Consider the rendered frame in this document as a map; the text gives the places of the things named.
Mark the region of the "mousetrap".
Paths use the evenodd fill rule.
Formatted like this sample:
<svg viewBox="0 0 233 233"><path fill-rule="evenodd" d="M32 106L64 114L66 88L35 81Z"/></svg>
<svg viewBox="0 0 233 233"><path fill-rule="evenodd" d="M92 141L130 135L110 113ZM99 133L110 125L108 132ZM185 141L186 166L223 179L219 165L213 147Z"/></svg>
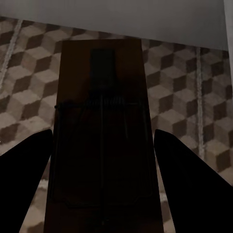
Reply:
<svg viewBox="0 0 233 233"><path fill-rule="evenodd" d="M43 233L164 233L140 38L63 40Z"/></svg>

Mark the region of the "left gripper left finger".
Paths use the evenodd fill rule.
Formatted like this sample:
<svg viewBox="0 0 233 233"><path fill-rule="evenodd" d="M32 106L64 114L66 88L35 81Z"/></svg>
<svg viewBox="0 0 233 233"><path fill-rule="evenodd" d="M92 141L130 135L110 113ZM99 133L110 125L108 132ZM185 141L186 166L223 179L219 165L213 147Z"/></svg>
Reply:
<svg viewBox="0 0 233 233"><path fill-rule="evenodd" d="M51 156L52 140L47 129L0 156L0 233L19 233Z"/></svg>

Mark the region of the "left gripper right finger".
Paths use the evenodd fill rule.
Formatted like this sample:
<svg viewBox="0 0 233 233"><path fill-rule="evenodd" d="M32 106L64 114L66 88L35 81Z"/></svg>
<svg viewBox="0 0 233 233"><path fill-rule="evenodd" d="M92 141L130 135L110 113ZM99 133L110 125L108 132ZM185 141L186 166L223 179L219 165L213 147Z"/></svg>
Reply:
<svg viewBox="0 0 233 233"><path fill-rule="evenodd" d="M233 233L233 187L168 132L154 149L176 233Z"/></svg>

